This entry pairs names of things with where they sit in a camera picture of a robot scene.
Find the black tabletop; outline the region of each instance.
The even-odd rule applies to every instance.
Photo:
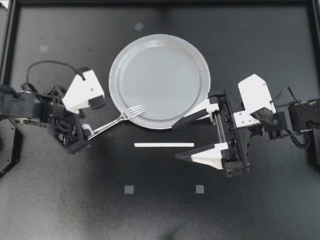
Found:
[[[0,10],[0,34],[5,15]],[[143,28],[135,29],[137,23]],[[85,111],[93,127],[119,115],[108,88],[117,54],[157,33],[193,44],[207,61],[211,89],[227,88],[236,101],[238,82],[253,73],[273,96],[286,85],[302,100],[320,95],[308,13],[300,5],[27,7],[18,24],[11,85],[18,89],[27,67],[39,60],[94,69],[107,105]],[[30,75],[41,91],[68,87],[72,79],[68,69],[49,64]],[[209,166],[175,159],[185,149],[134,147],[216,143],[209,124],[174,132],[125,122],[78,155],[66,154],[45,129],[19,129],[20,163],[0,179],[1,239],[314,240],[320,234],[320,173],[290,139],[254,138],[250,172],[226,178]],[[196,194],[196,185],[204,194]],[[125,194],[125,186],[134,186],[134,194]]]

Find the gray square marker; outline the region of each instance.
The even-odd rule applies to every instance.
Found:
[[[143,25],[141,22],[137,22],[136,25],[134,25],[134,29],[137,30],[138,32],[140,32],[143,28],[144,28],[145,25]]]
[[[135,193],[135,186],[133,185],[124,186],[124,194],[134,194],[134,193]]]
[[[205,187],[203,185],[195,185],[195,194],[204,194]]]

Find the cable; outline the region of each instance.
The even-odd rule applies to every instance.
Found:
[[[283,130],[285,130],[285,131],[289,134],[292,142],[293,142],[294,145],[296,145],[299,149],[307,149],[307,148],[310,147],[311,142],[310,142],[309,134],[306,134],[306,133],[303,134],[303,135],[305,136],[305,143],[301,143],[301,142],[299,142],[298,139],[295,137],[294,133],[292,133],[289,129],[284,128]]]
[[[75,74],[79,75],[83,81],[85,81],[85,77],[83,76],[82,73],[78,72],[73,66],[67,64],[67,63],[64,63],[64,62],[60,62],[60,61],[55,61],[55,60],[43,60],[43,61],[36,61],[34,62],[33,64],[31,64],[28,69],[27,69],[27,72],[26,72],[26,80],[25,80],[25,83],[23,83],[21,85],[21,89],[26,91],[30,91],[32,92],[34,95],[37,96],[37,98],[42,101],[43,99],[42,98],[53,98],[53,96],[49,96],[49,95],[44,95],[44,94],[40,94],[37,89],[35,88],[35,86],[33,84],[30,83],[29,81],[29,75],[30,75],[30,71],[33,67],[37,66],[37,65],[40,65],[40,64],[47,64],[47,63],[50,63],[50,64],[57,64],[57,65],[62,65],[62,66],[66,66],[70,69],[72,69]]]
[[[284,94],[284,92],[285,92],[286,90],[288,90],[288,91],[290,92],[291,96],[293,97],[293,99],[295,100],[296,103],[300,104],[300,105],[301,105],[302,107],[304,107],[305,109],[310,110],[310,108],[309,108],[308,106],[304,105],[300,100],[298,100],[298,99],[295,97],[294,93],[292,92],[292,90],[291,90],[291,88],[290,88],[289,86],[285,86],[285,87],[275,96],[275,98],[273,98],[273,99],[270,101],[270,103],[273,103],[273,102],[275,102],[278,98],[280,98],[281,95]]]
[[[28,67],[27,72],[26,72],[26,83],[27,84],[29,83],[29,73],[30,73],[30,70],[33,67],[35,67],[37,65],[40,65],[40,64],[48,64],[48,63],[49,64],[58,64],[58,65],[66,66],[66,67],[72,69],[75,72],[75,74],[79,75],[82,78],[83,81],[86,80],[85,77],[80,72],[78,72],[73,66],[71,66],[71,65],[69,65],[67,63],[64,63],[64,62],[61,62],[61,61],[54,61],[54,60],[43,60],[43,61],[36,61],[36,62],[32,63]]]

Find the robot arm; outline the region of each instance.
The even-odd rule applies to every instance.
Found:
[[[262,78],[254,74],[241,81],[238,88],[243,111],[233,112],[228,91],[209,92],[208,99],[172,126],[177,130],[209,117],[218,134],[218,143],[178,153],[178,159],[224,169],[225,174],[232,177],[249,171],[248,146],[253,136],[268,133],[271,140],[290,137],[298,148],[310,146],[310,131],[320,128],[320,99],[300,102],[295,98],[296,101],[279,106],[288,107],[291,132],[284,112],[276,110],[267,83]],[[300,143],[295,135],[303,135],[305,143]]]
[[[50,135],[70,154],[90,145],[80,123],[81,110],[98,109],[105,105],[105,94],[93,70],[77,71],[68,91],[54,86],[44,94],[30,83],[23,91],[0,86],[0,120],[10,119],[16,124],[48,128]]]

